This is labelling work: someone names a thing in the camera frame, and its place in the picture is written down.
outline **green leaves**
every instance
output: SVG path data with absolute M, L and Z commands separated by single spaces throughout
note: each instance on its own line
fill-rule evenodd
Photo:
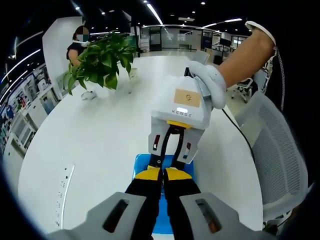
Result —
M 78 77 L 77 80 L 79 81 L 79 84 L 80 84 L 85 90 L 87 90 L 87 86 L 85 85 L 85 82 L 84 82 L 84 77 Z
M 106 52 L 101 56 L 101 62 L 103 65 L 112 68 L 112 58 L 111 55 Z
M 81 64 L 78 67 L 69 64 L 68 73 L 71 78 L 68 81 L 68 91 L 76 81 L 87 89 L 85 81 L 99 84 L 101 87 L 117 89 L 119 75 L 118 62 L 131 72 L 131 64 L 134 62 L 136 48 L 126 40 L 126 34 L 111 33 L 90 45 L 78 57 Z
M 110 75 L 106 76 L 104 85 L 108 89 L 116 90 L 117 89 L 117 85 L 118 85 L 117 75 L 116 74 L 110 74 Z
M 97 77 L 97 83 L 103 88 L 104 87 L 104 84 L 105 84 L 105 81 L 104 81 L 104 77 L 99 75 Z
M 71 88 L 75 84 L 75 82 L 76 82 L 76 79 L 73 76 L 70 77 L 69 82 L 68 82 L 68 91 L 69 91 L 70 95 L 72 95 Z

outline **human arm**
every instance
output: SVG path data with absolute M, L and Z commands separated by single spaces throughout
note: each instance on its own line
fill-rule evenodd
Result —
M 226 86 L 231 87 L 255 74 L 274 54 L 275 43 L 254 28 L 248 37 L 218 68 Z
M 70 62 L 72 63 L 73 66 L 78 67 L 81 62 L 78 60 L 78 51 L 75 49 L 70 49 L 68 52 L 68 56 L 70 59 Z

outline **white table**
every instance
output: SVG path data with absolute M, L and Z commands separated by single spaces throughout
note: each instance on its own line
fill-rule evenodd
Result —
M 66 162 L 75 164 L 75 170 L 66 198 L 65 229 L 81 224 L 89 209 L 114 192 L 127 189 L 136 155 L 148 153 L 154 96 L 174 81 L 173 76 L 183 76 L 187 64 L 184 56 L 137 58 L 139 82 L 131 94 L 128 75 L 121 69 L 117 92 L 100 89 L 98 95 L 105 98 L 82 101 L 85 90 L 78 86 L 57 105 L 26 153 L 18 186 L 23 207 L 40 230 L 57 230 L 57 171 Z M 228 107 L 225 110 L 231 115 Z M 177 142 L 175 136 L 170 138 L 167 154 L 175 152 Z M 214 193 L 236 209 L 249 228 L 262 229 L 262 196 L 250 150 L 221 110 L 213 110 L 194 164 L 203 192 Z

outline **label sticker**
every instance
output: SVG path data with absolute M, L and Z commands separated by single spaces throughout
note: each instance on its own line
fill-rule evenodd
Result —
M 195 91 L 188 91 L 182 89 L 176 89 L 174 95 L 175 104 L 183 104 L 199 108 L 201 101 L 201 95 Z

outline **office chair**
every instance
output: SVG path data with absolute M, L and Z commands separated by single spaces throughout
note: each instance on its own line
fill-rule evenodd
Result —
M 268 71 L 262 68 L 253 75 L 252 79 L 257 84 L 258 91 L 264 94 L 269 82 Z
M 209 58 L 209 54 L 207 52 L 197 50 L 192 58 L 192 61 L 196 61 L 203 65 L 206 65 L 208 58 Z
M 252 146 L 263 204 L 263 221 L 297 207 L 308 191 L 308 173 L 290 128 L 277 107 L 257 91 L 235 117 Z
M 232 99 L 235 98 L 236 94 L 239 94 L 245 103 L 248 102 L 248 97 L 250 96 L 250 88 L 253 83 L 253 79 L 248 77 L 246 80 L 241 81 L 236 84 L 236 89 L 233 90 L 233 95 L 231 96 Z

